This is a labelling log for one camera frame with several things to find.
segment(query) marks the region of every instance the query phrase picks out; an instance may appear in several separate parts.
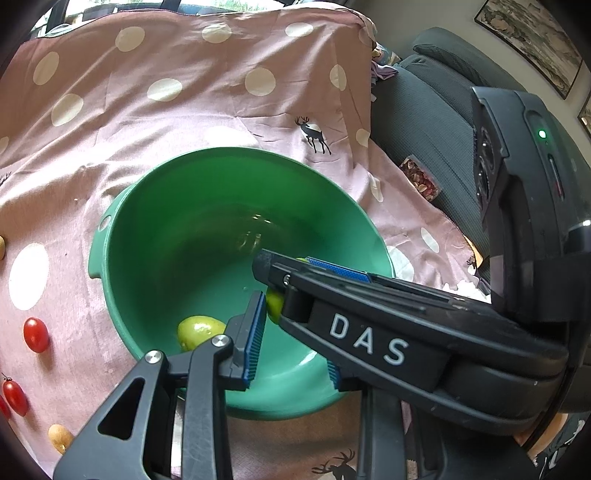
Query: green fruit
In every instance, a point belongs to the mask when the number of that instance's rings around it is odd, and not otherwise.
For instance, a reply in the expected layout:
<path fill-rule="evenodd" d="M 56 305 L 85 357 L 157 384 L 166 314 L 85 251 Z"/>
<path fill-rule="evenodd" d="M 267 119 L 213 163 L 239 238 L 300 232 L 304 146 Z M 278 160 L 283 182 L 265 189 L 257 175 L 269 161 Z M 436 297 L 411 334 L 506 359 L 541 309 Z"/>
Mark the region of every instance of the green fruit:
<path fill-rule="evenodd" d="M 278 291 L 267 289 L 267 314 L 273 323 L 279 325 L 279 316 L 283 309 L 283 295 Z"/>
<path fill-rule="evenodd" d="M 214 318 L 202 315 L 189 317 L 178 324 L 178 342 L 183 352 L 190 352 L 211 337 L 221 335 L 225 329 L 226 325 Z"/>

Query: snack bag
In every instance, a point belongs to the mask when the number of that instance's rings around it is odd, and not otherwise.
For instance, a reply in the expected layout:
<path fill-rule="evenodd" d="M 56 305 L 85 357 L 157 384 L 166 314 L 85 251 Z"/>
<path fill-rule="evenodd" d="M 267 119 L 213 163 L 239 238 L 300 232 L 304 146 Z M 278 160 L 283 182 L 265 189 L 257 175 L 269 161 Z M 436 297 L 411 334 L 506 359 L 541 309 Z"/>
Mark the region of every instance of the snack bag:
<path fill-rule="evenodd" d="M 428 202 L 432 202 L 439 195 L 441 187 L 427 167 L 421 164 L 414 155 L 409 155 L 404 159 L 400 165 L 400 170 L 404 172 L 406 178 Z"/>

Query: framed picture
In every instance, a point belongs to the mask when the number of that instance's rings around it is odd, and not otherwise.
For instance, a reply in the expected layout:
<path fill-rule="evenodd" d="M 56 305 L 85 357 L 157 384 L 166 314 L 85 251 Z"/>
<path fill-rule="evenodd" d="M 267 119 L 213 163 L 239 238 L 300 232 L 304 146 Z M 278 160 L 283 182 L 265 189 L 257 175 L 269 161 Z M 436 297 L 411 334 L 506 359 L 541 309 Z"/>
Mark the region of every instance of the framed picture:
<path fill-rule="evenodd" d="M 583 124 L 587 135 L 591 139 L 591 92 L 587 95 L 585 104 L 579 113 L 579 121 Z"/>
<path fill-rule="evenodd" d="M 474 20 L 516 49 L 562 98 L 567 97 L 583 60 L 537 0 L 488 0 Z"/>

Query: window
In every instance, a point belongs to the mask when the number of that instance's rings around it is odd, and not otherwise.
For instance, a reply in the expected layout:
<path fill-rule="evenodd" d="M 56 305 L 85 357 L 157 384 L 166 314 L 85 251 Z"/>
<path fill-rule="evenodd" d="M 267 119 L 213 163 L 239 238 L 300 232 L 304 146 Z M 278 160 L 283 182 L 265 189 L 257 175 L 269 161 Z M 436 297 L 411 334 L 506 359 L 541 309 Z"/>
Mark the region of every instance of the window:
<path fill-rule="evenodd" d="M 31 37 L 30 38 L 37 38 L 45 35 L 47 30 L 47 22 L 49 21 L 49 15 L 51 14 L 51 10 L 43 15 L 31 30 Z"/>
<path fill-rule="evenodd" d="M 189 13 L 191 7 L 194 7 L 198 14 L 198 9 L 207 7 L 223 8 L 235 12 L 248 12 L 254 10 L 275 10 L 282 8 L 283 4 L 275 0 L 181 0 L 181 6 L 178 11 Z"/>
<path fill-rule="evenodd" d="M 115 13 L 125 5 L 142 3 L 146 3 L 148 6 L 148 2 L 144 0 L 70 0 L 66 9 L 65 22 L 76 25 Z M 150 2 L 149 8 L 153 8 L 153 6 L 154 2 Z"/>

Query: green bowl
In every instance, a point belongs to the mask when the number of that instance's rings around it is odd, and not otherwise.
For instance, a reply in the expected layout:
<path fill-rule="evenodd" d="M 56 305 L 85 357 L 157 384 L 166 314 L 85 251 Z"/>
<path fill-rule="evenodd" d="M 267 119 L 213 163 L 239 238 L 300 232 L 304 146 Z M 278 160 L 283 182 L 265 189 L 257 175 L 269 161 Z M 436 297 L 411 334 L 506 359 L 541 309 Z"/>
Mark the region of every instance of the green bowl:
<path fill-rule="evenodd" d="M 266 290 L 251 271 L 261 248 L 392 276 L 382 238 L 345 192 L 303 164 L 250 148 L 188 153 L 125 189 L 95 232 L 88 272 L 102 279 L 136 359 L 153 349 L 174 355 L 183 319 L 227 322 Z M 339 398 L 326 360 L 270 321 L 250 389 L 226 393 L 230 413 L 266 420 Z"/>

